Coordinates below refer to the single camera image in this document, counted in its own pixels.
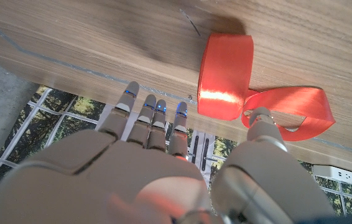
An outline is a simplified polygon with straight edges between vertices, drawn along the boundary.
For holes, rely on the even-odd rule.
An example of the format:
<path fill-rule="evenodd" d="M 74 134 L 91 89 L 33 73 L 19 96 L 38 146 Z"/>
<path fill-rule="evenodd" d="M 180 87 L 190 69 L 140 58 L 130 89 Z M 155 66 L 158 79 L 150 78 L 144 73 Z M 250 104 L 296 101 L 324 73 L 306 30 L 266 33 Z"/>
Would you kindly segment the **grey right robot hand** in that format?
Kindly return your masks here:
<path fill-rule="evenodd" d="M 165 102 L 152 95 L 121 139 L 138 93 L 131 82 L 99 130 L 69 135 L 12 170 L 0 183 L 0 223 L 303 223 L 334 215 L 267 108 L 252 112 L 247 141 L 207 185 L 187 159 L 185 103 L 169 144 Z"/>

